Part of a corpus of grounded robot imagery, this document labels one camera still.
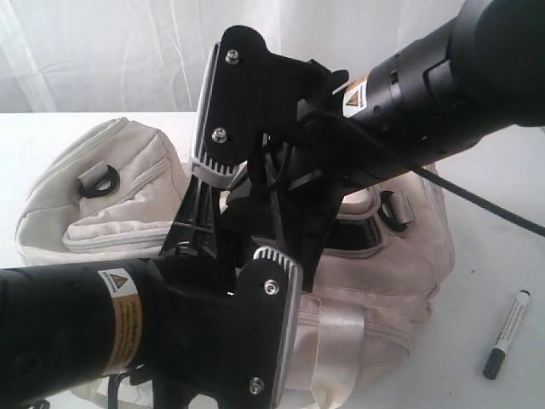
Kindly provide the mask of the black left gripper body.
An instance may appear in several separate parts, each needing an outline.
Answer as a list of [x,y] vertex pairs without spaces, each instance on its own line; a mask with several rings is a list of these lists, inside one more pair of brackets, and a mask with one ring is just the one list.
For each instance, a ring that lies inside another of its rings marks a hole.
[[240,408],[255,370],[255,266],[227,230],[211,248],[178,235],[167,244],[145,262],[144,378],[152,407],[187,408],[205,395],[221,408]]

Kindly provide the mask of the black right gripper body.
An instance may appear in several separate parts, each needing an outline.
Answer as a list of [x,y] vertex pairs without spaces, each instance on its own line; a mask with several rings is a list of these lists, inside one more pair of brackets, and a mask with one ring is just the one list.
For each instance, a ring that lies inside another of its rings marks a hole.
[[272,138],[250,157],[247,234],[261,239],[325,239],[341,203],[347,137],[320,118],[337,115],[345,70],[286,57],[246,60],[260,98],[261,128]]

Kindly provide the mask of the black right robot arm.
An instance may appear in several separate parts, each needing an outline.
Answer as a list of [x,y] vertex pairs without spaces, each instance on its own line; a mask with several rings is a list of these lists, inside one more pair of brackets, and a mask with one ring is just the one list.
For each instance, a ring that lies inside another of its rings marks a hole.
[[544,4],[467,1],[454,19],[360,79],[271,53],[262,36],[235,34],[273,102],[272,147],[250,159],[272,164],[284,244],[314,286],[318,261],[344,195],[468,150],[511,125],[544,123]]

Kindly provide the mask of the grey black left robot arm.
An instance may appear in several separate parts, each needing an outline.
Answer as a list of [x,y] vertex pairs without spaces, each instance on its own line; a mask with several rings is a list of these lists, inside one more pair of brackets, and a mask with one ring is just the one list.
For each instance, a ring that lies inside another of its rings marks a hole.
[[2,407],[46,407],[101,378],[109,405],[125,379],[151,382],[156,408],[232,401],[240,307],[220,196],[192,177],[155,257],[3,269]]

